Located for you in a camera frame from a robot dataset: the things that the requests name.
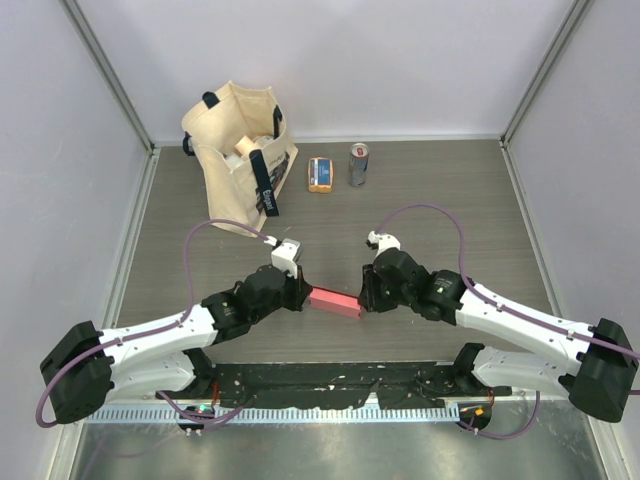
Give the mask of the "pink paper box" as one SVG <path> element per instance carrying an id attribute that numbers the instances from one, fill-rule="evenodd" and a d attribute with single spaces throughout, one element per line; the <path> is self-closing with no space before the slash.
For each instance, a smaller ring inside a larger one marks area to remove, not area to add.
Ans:
<path id="1" fill-rule="evenodd" d="M 352 319 L 359 319 L 362 306 L 358 298 L 345 293 L 315 286 L 309 296 L 313 308 Z"/>

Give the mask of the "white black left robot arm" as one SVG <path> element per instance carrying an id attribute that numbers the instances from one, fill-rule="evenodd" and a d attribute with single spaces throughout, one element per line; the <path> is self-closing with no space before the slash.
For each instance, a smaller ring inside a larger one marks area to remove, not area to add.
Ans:
<path id="1" fill-rule="evenodd" d="M 189 352 L 245 335 L 281 308 L 300 311 L 311 292 L 301 271 L 290 274 L 264 265 L 173 316 L 120 329 L 78 323 L 40 364 L 41 400 L 51 404 L 52 423 L 58 425 L 82 420 L 118 396 L 183 391 L 203 398 L 213 375 L 197 364 L 180 366 Z"/>

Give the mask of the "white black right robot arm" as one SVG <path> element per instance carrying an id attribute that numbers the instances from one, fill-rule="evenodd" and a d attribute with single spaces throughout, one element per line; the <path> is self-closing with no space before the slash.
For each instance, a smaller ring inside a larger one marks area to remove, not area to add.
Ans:
<path id="1" fill-rule="evenodd" d="M 428 271 L 395 247 L 362 268 L 359 302 L 368 312 L 400 306 L 422 318 L 488 333 L 520 347 L 517 353 L 464 347 L 451 371 L 465 395 L 487 387 L 517 387 L 557 395 L 581 412 L 621 421 L 639 359 L 621 325 L 571 321 L 510 301 L 461 273 Z"/>

